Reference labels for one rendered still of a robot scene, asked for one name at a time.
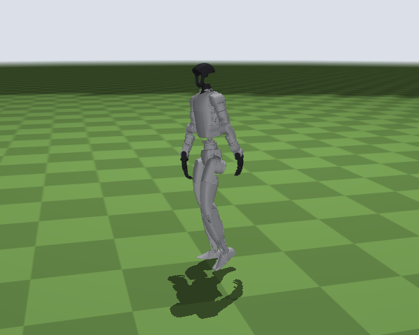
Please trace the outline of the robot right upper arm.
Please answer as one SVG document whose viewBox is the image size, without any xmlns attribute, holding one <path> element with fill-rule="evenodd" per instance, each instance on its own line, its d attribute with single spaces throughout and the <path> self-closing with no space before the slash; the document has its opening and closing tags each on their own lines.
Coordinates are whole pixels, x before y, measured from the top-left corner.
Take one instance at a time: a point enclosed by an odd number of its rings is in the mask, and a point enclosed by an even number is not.
<svg viewBox="0 0 419 335">
<path fill-rule="evenodd" d="M 196 121 L 195 121 L 194 112 L 193 112 L 193 98 L 194 98 L 194 96 L 192 96 L 191 99 L 190 99 L 190 106 L 191 106 L 190 118 L 191 118 L 191 123 L 190 124 L 187 124 L 187 126 L 186 126 L 186 131 L 188 133 L 197 133 Z"/>
</svg>

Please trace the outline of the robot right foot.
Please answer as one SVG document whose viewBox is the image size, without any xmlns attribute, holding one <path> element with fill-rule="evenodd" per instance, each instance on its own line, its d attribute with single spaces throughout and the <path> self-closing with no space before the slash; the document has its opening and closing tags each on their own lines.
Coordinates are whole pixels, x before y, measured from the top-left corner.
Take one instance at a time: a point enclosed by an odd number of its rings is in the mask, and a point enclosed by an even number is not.
<svg viewBox="0 0 419 335">
<path fill-rule="evenodd" d="M 207 259 L 207 260 L 210 260 L 210 259 L 213 259 L 213 258 L 219 258 L 219 255 L 221 254 L 222 249 L 221 249 L 221 251 L 219 249 L 217 249 L 217 250 L 218 250 L 217 252 L 211 252 L 212 250 L 210 249 L 208 252 L 203 253 L 202 255 L 197 256 L 197 258 L 199 258 L 199 259 Z"/>
</svg>

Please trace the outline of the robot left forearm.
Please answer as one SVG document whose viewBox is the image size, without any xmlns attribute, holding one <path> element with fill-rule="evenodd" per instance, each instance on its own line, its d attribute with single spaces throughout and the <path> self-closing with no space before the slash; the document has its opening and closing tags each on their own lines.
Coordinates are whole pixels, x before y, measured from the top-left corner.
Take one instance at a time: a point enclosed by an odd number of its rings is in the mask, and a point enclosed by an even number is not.
<svg viewBox="0 0 419 335">
<path fill-rule="evenodd" d="M 239 146 L 239 143 L 238 143 L 238 141 L 237 141 L 237 139 L 235 137 L 236 134 L 235 134 L 235 131 L 234 131 L 233 127 L 229 123 L 227 123 L 225 125 L 225 129 L 226 129 L 226 131 L 228 133 L 225 136 L 225 138 L 228 141 L 230 150 L 233 152 L 233 155 L 235 155 L 235 153 L 239 153 L 240 156 L 242 157 L 243 149 L 240 148 L 240 146 Z"/>
</svg>

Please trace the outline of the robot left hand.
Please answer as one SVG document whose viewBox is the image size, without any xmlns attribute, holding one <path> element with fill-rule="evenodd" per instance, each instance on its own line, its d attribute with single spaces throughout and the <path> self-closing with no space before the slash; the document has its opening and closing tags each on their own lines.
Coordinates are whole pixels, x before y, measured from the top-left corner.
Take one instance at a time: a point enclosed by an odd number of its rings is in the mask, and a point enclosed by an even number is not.
<svg viewBox="0 0 419 335">
<path fill-rule="evenodd" d="M 242 157 L 241 157 L 239 153 L 235 153 L 235 159 L 237 160 L 237 166 L 238 166 L 237 170 L 235 172 L 235 176 L 239 175 L 242 171 L 242 166 L 243 166 L 243 162 L 244 162 L 243 158 L 244 158 L 243 154 L 242 154 Z"/>
</svg>

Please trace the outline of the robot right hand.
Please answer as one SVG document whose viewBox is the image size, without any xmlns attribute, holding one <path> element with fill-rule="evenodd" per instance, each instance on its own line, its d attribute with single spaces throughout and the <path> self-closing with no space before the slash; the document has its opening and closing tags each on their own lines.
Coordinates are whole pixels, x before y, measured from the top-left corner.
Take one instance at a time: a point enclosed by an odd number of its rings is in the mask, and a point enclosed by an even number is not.
<svg viewBox="0 0 419 335">
<path fill-rule="evenodd" d="M 186 152 L 185 152 L 185 151 L 183 151 L 183 152 L 181 153 L 181 155 L 182 155 L 182 157 L 180 158 L 180 160 L 182 161 L 182 169 L 183 169 L 183 171 L 184 171 L 184 174 L 185 174 L 186 178 L 188 178 L 188 179 L 192 179 L 193 177 L 191 177 L 191 176 L 189 176 L 189 175 L 188 175 L 188 170 L 187 170 L 187 164 L 186 164 L 186 162 L 187 162 L 189 159 L 186 157 Z"/>
</svg>

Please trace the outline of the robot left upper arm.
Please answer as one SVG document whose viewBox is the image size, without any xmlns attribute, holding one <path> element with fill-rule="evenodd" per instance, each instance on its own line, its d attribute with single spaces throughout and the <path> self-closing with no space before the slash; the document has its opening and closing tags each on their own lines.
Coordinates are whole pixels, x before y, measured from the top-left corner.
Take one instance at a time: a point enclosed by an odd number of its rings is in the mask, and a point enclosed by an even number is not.
<svg viewBox="0 0 419 335">
<path fill-rule="evenodd" d="M 221 125 L 219 125 L 219 132 L 220 134 L 224 135 L 227 134 L 225 129 L 225 125 L 227 123 L 230 124 L 228 112 L 226 109 L 226 101 L 223 94 L 210 94 L 209 101 L 211 105 L 215 108 L 217 116 L 221 121 Z"/>
</svg>

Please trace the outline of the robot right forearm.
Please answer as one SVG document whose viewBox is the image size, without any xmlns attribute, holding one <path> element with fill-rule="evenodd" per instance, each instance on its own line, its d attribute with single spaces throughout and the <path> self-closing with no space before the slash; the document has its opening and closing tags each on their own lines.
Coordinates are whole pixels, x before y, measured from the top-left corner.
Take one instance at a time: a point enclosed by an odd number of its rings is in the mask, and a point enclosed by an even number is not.
<svg viewBox="0 0 419 335">
<path fill-rule="evenodd" d="M 191 148 L 192 148 L 192 145 L 193 145 L 193 141 L 194 141 L 194 140 L 195 140 L 195 136 L 193 135 L 193 133 L 188 133 L 188 132 L 186 131 L 184 144 L 183 144 L 183 146 L 182 146 L 182 150 L 181 150 L 181 152 L 180 152 L 180 156 L 181 156 L 181 157 L 182 157 L 181 153 L 182 153 L 183 151 L 185 151 L 185 152 L 186 152 L 186 157 L 187 157 L 187 158 L 189 157 L 189 152 L 190 152 L 190 150 L 191 150 Z"/>
</svg>

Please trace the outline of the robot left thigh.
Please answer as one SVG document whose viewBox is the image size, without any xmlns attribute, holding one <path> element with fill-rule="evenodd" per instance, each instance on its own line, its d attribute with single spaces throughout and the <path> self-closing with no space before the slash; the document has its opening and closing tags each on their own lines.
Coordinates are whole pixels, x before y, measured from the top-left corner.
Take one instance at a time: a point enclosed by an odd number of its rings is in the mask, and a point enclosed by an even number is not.
<svg viewBox="0 0 419 335">
<path fill-rule="evenodd" d="M 216 195 L 216 190 L 219 184 L 218 177 L 216 174 L 222 174 L 226 169 L 226 162 L 219 156 L 213 155 L 206 162 L 203 170 L 203 175 L 200 183 L 200 204 L 202 209 L 202 216 L 208 221 L 208 215 L 212 208 L 216 208 L 213 205 L 213 201 Z"/>
</svg>

